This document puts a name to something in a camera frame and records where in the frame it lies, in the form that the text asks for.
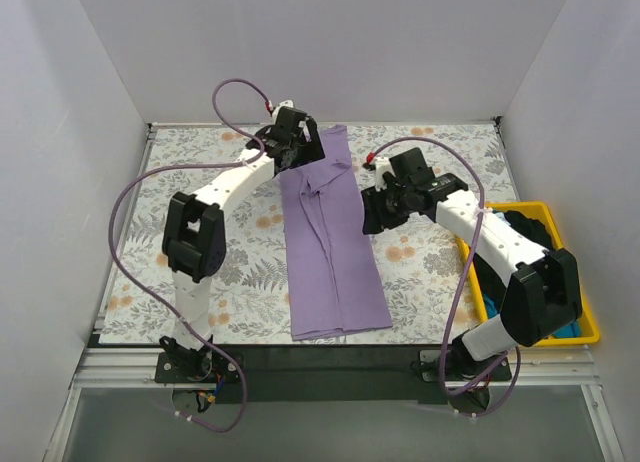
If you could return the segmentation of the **purple t shirt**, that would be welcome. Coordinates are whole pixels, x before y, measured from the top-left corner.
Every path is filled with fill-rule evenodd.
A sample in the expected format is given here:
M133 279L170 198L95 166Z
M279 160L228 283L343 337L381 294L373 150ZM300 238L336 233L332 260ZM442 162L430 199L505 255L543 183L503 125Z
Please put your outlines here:
M279 177L295 341L392 325L371 242L362 232L348 130L336 125L320 139L324 159Z

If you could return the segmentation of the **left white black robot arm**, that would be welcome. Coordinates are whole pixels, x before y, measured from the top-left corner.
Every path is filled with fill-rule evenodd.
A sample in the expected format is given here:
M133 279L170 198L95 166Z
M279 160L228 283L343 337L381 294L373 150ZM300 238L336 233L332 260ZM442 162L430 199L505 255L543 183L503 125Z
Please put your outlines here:
M172 338L186 348L178 369L193 382L205 380L213 368L201 339L209 339L209 299L212 276L226 256L225 218L259 186L279 173L319 161L324 150L315 120L286 100L271 115L272 123L256 136L265 145L259 153L255 141L246 144L240 165L221 172L191 194L176 193L170 200L162 251L172 271L175 303L181 317Z

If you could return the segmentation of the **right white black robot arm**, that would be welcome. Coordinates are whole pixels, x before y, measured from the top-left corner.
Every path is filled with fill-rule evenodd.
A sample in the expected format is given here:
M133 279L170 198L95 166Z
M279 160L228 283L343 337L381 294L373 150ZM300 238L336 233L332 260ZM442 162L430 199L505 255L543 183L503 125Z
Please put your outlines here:
M460 377L475 379L490 358L531 347L582 316L577 261L566 249L527 239L480 205L457 176L435 175L418 148L391 158L369 155L365 166L376 176L361 192L365 234L426 216L475 248L505 288L497 315L455 338L452 365Z

